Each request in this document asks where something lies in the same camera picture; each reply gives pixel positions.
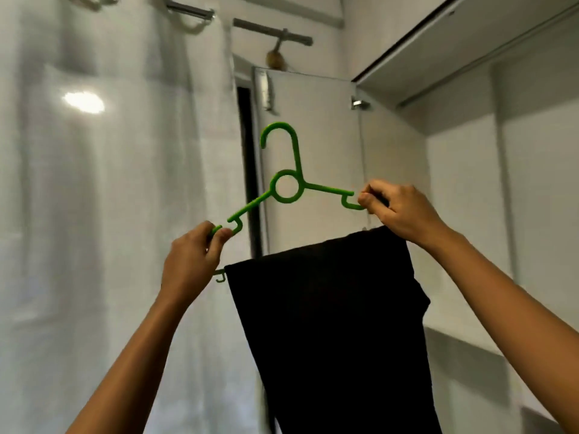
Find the white cabinet door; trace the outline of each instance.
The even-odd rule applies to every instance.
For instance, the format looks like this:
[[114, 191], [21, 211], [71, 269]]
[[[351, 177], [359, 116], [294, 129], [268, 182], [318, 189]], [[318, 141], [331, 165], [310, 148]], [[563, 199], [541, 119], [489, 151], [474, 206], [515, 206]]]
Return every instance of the white cabinet door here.
[[[269, 78], [269, 99], [260, 72]], [[306, 182], [351, 190], [364, 185], [362, 143], [358, 110], [351, 109], [356, 86], [348, 81], [304, 74], [258, 69], [256, 72], [258, 131], [271, 123], [290, 124], [298, 135]], [[274, 130], [260, 150], [264, 188], [283, 169], [295, 169], [289, 134]], [[285, 176], [277, 183], [282, 197], [297, 192], [297, 182]], [[360, 231], [368, 225], [366, 211], [346, 209], [341, 196], [306, 189], [298, 201], [281, 204], [273, 198], [264, 203], [267, 244], [270, 253], [315, 244]], [[357, 203], [356, 196], [348, 198]]]

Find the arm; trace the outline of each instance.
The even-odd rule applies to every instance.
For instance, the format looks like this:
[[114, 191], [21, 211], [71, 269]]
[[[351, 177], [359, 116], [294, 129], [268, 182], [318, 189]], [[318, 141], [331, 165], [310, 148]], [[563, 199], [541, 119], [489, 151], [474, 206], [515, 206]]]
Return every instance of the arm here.
[[413, 186], [372, 180], [358, 201], [440, 263], [533, 394], [567, 432], [579, 433], [579, 333], [446, 226]]
[[172, 243], [165, 260], [161, 290], [67, 434], [139, 433], [153, 406], [173, 334], [187, 310], [211, 280], [231, 230], [204, 222]]

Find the black garment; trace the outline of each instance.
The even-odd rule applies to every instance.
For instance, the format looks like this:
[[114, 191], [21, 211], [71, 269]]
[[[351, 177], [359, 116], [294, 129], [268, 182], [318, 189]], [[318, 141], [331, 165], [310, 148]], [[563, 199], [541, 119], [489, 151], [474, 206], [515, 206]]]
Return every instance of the black garment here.
[[440, 432], [404, 240], [380, 227], [225, 271], [283, 434]]

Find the green plastic hanger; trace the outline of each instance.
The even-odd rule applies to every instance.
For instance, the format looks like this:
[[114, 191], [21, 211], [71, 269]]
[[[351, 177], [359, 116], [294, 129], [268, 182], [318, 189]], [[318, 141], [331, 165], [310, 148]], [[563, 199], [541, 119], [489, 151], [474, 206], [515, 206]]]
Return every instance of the green plastic hanger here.
[[[269, 183], [269, 190], [267, 190], [267, 192], [265, 192], [261, 196], [258, 196], [256, 199], [254, 199], [249, 204], [247, 204], [245, 207], [243, 207], [240, 211], [235, 212], [231, 217], [229, 217], [227, 219], [227, 222], [235, 221], [235, 223], [237, 224], [237, 226], [233, 230], [234, 236], [237, 233], [239, 233], [243, 228], [243, 223], [242, 223], [242, 220], [240, 217], [243, 214], [250, 211], [251, 209], [253, 209], [254, 207], [258, 206], [260, 203], [262, 203], [263, 201], [268, 199], [270, 196], [273, 196], [273, 198], [278, 203], [291, 204], [291, 203], [294, 203], [295, 201], [297, 201], [298, 199], [300, 199], [300, 197], [303, 195], [304, 190], [306, 190], [306, 189], [318, 190], [321, 192], [334, 193], [336, 195], [341, 195], [342, 196], [342, 205], [346, 208], [349, 208], [352, 210], [364, 210], [364, 207], [362, 207], [361, 205], [348, 203], [348, 201], [347, 201], [348, 196], [354, 196], [354, 192], [352, 192], [350, 190], [336, 189], [334, 187], [327, 187], [327, 186], [321, 186], [319, 184], [308, 183], [304, 179], [303, 171], [302, 171], [302, 160], [299, 156], [298, 135], [295, 133], [295, 130], [289, 124], [282, 122], [282, 121], [279, 121], [276, 123], [272, 123], [268, 127], [266, 127], [264, 129], [264, 131], [261, 133], [261, 137], [259, 138], [259, 144], [261, 145], [262, 149], [265, 149], [265, 145], [267, 142], [267, 136], [269, 136], [271, 131], [277, 130], [277, 129], [285, 130], [291, 137], [291, 144], [292, 144], [292, 148], [293, 148], [293, 159], [295, 160], [295, 170], [284, 169], [282, 171], [279, 171], [277, 174], [275, 174], [273, 176], [273, 178], [271, 178], [271, 182]], [[286, 175], [293, 176], [295, 178], [295, 180], [298, 182], [298, 191], [295, 193], [295, 195], [293, 195], [291, 197], [283, 197], [276, 190], [277, 182], [279, 181], [279, 179], [282, 176], [286, 176]], [[216, 226], [213, 229], [213, 231], [211, 232], [211, 237], [213, 237], [213, 235], [222, 227], [223, 226], [221, 226], [221, 225]], [[225, 270], [224, 269], [220, 269], [219, 271], [216, 271], [214, 273], [214, 275], [221, 275], [222, 276], [222, 278], [220, 280], [217, 280], [217, 283], [225, 282]]]

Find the human hand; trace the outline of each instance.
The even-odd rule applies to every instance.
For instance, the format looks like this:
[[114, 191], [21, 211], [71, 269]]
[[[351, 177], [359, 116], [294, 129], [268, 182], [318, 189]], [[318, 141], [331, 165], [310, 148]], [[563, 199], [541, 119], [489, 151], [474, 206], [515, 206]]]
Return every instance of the human hand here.
[[213, 227], [211, 222], [205, 221], [173, 241], [163, 267], [158, 300], [177, 302], [187, 308], [211, 281], [223, 245], [233, 235], [228, 228], [221, 228], [207, 245]]
[[[390, 206], [382, 204], [375, 194], [385, 197]], [[424, 249], [434, 245], [441, 235], [452, 231], [426, 196], [414, 186], [373, 179], [360, 193], [358, 203], [395, 234]]]

